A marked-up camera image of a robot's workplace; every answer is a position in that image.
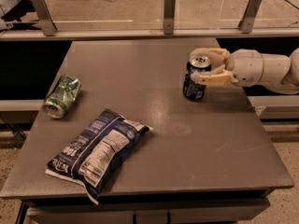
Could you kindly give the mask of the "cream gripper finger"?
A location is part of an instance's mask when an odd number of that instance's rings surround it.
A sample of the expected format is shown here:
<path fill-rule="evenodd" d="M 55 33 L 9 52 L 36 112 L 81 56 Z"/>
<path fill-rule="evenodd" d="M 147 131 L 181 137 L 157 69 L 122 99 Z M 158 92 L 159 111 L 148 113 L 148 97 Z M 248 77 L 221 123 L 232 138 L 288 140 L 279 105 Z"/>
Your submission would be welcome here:
<path fill-rule="evenodd" d="M 190 54 L 189 62 L 198 68 L 211 66 L 212 69 L 225 64 L 230 52 L 220 48 L 198 48 Z"/>
<path fill-rule="evenodd" d="M 232 71 L 226 70 L 225 65 L 221 65 L 209 72 L 193 72 L 191 80 L 199 85 L 222 87 L 228 83 L 238 82 Z"/>

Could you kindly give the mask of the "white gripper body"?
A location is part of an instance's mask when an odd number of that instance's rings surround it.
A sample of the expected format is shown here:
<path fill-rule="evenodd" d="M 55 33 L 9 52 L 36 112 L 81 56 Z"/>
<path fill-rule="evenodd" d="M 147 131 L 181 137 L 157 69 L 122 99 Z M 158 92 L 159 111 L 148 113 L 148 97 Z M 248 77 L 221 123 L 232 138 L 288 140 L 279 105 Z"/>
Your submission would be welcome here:
<path fill-rule="evenodd" d="M 239 49 L 228 57 L 226 69 L 232 72 L 235 86 L 251 87 L 262 76 L 263 56 L 254 49 Z"/>

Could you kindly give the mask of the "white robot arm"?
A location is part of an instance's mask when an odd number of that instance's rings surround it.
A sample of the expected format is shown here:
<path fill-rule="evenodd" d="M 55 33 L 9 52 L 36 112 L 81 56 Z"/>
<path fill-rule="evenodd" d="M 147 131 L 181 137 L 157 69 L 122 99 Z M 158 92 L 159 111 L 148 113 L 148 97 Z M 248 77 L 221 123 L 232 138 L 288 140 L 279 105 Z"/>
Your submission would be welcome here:
<path fill-rule="evenodd" d="M 211 65 L 210 71 L 191 74 L 197 84 L 221 87 L 231 83 L 237 87 L 261 85 L 281 94 L 297 94 L 299 84 L 298 49 L 290 56 L 260 53 L 255 49 L 200 48 L 190 54 L 190 62 L 198 68 Z"/>

